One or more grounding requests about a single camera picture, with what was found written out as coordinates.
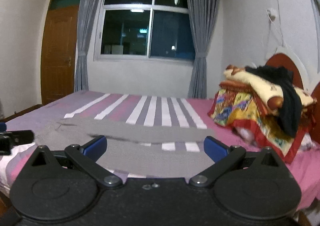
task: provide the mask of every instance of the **bed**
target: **bed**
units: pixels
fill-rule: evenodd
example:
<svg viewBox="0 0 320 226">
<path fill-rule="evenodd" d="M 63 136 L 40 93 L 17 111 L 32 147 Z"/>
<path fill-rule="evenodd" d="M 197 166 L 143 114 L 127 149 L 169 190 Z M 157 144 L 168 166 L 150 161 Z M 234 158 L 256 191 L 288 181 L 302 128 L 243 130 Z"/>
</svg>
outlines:
<svg viewBox="0 0 320 226">
<path fill-rule="evenodd" d="M 302 79 L 303 68 L 297 68 L 287 55 L 276 54 L 267 64 L 283 65 L 293 71 L 296 86 L 309 85 Z M 318 125 L 310 135 L 320 143 L 320 84 L 313 84 L 312 95 L 318 99 L 315 111 Z M 32 129 L 36 144 L 46 144 L 51 150 L 61 150 L 72 143 L 83 144 L 102 133 L 109 138 L 109 145 L 98 164 L 124 181 L 128 177 L 185 177 L 188 180 L 213 164 L 203 150 L 207 135 L 227 145 L 259 151 L 231 130 L 213 122 L 207 115 L 212 103 L 212 100 L 81 91 L 9 121 L 7 128 Z M 14 149 L 10 157 L 2 157 L 0 184 L 4 192 L 8 193 L 35 148 L 36 145 L 30 144 Z M 315 198 L 320 199 L 320 150 L 298 153 L 287 166 L 302 191 L 298 209 L 310 206 Z"/>
</svg>

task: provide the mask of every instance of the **wooden bed frame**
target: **wooden bed frame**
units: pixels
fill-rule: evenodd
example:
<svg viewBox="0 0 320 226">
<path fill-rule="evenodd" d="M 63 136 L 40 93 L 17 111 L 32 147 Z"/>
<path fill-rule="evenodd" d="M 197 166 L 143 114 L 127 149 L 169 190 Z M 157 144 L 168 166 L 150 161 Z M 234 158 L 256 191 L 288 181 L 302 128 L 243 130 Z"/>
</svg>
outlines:
<svg viewBox="0 0 320 226">
<path fill-rule="evenodd" d="M 283 66 L 287 68 L 289 71 L 293 72 L 293 85 L 304 89 L 305 91 L 311 93 L 312 97 L 317 99 L 316 108 L 314 111 L 314 117 L 316 120 L 316 126 L 309 132 L 311 139 L 320 144 L 320 74 L 317 75 L 312 82 L 303 81 L 301 77 L 308 77 L 306 74 L 305 68 L 302 65 L 301 61 L 298 59 L 297 65 L 293 62 L 292 58 L 284 53 L 277 53 L 273 55 L 266 63 L 266 65 L 280 67 Z"/>
</svg>

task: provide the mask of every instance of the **screw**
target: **screw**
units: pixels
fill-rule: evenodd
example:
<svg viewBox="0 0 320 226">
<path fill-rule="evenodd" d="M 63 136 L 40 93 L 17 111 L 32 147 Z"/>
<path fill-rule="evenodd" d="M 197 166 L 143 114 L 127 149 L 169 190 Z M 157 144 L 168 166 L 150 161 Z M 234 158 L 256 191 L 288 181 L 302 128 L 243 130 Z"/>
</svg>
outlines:
<svg viewBox="0 0 320 226">
<path fill-rule="evenodd" d="M 160 184 L 153 183 L 151 186 L 152 186 L 153 188 L 159 188 L 159 187 L 160 187 Z"/>
<path fill-rule="evenodd" d="M 192 177 L 191 180 L 193 183 L 203 184 L 203 183 L 207 182 L 208 178 L 204 175 L 196 175 L 196 176 Z"/>
<path fill-rule="evenodd" d="M 117 177 L 115 175 L 106 176 L 103 180 L 105 183 L 110 184 L 110 185 L 119 183 L 119 181 L 120 181 L 119 177 Z"/>
<path fill-rule="evenodd" d="M 150 190 L 152 187 L 149 184 L 145 184 L 144 186 L 142 186 L 142 188 L 145 190 Z"/>
</svg>

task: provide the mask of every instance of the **red headboard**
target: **red headboard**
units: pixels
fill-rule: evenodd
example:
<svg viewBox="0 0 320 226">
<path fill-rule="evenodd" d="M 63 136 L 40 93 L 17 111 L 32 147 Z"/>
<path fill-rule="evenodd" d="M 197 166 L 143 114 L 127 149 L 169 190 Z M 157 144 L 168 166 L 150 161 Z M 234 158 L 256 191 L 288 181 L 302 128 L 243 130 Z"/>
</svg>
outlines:
<svg viewBox="0 0 320 226">
<path fill-rule="evenodd" d="M 285 54 L 277 53 L 273 55 L 266 63 L 266 65 L 280 67 L 288 69 L 293 72 L 293 85 L 303 89 L 303 83 L 300 72 L 294 62 Z"/>
<path fill-rule="evenodd" d="M 283 66 L 289 71 L 293 72 L 293 84 L 303 89 L 303 83 L 300 72 L 294 62 L 285 54 L 278 53 L 273 55 L 266 63 L 266 65 L 280 67 Z M 312 97 L 317 99 L 316 108 L 314 111 L 314 118 L 316 126 L 309 132 L 313 141 L 320 143 L 320 82 L 317 84 L 312 92 Z"/>
<path fill-rule="evenodd" d="M 313 141 L 316 141 L 320 144 L 320 83 L 315 87 L 312 97 L 317 99 L 317 104 L 313 116 L 316 120 L 316 126 L 310 131 L 310 136 Z"/>
</svg>

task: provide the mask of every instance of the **bedsheet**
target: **bedsheet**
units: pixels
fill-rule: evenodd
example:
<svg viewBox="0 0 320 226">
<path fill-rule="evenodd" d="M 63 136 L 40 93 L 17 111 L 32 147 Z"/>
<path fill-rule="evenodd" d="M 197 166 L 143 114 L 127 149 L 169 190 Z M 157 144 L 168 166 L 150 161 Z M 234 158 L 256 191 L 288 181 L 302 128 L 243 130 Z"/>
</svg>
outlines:
<svg viewBox="0 0 320 226">
<path fill-rule="evenodd" d="M 40 109 L 7 122 L 9 130 L 32 129 L 36 134 L 45 126 L 58 119 L 92 118 L 96 120 L 110 119 L 116 122 L 137 124 L 140 126 L 167 126 L 181 128 L 207 129 L 216 139 L 226 145 L 241 145 L 248 151 L 259 151 L 249 146 L 230 130 L 217 126 L 207 115 L 213 100 L 161 98 L 151 96 L 104 94 L 100 92 L 76 92 L 60 100 L 52 102 Z M 32 154 L 35 146 L 18 155 L 20 159 L 2 157 L 0 160 L 0 182 L 12 184 L 25 161 Z M 163 153 L 167 151 L 184 151 L 203 153 L 203 142 L 164 142 Z M 302 200 L 299 209 L 308 207 L 314 198 L 320 199 L 320 151 L 310 150 L 298 153 L 294 161 L 288 165 L 297 180 Z M 122 179 L 127 177 L 146 177 L 132 174 L 131 171 L 113 171 Z"/>
</svg>

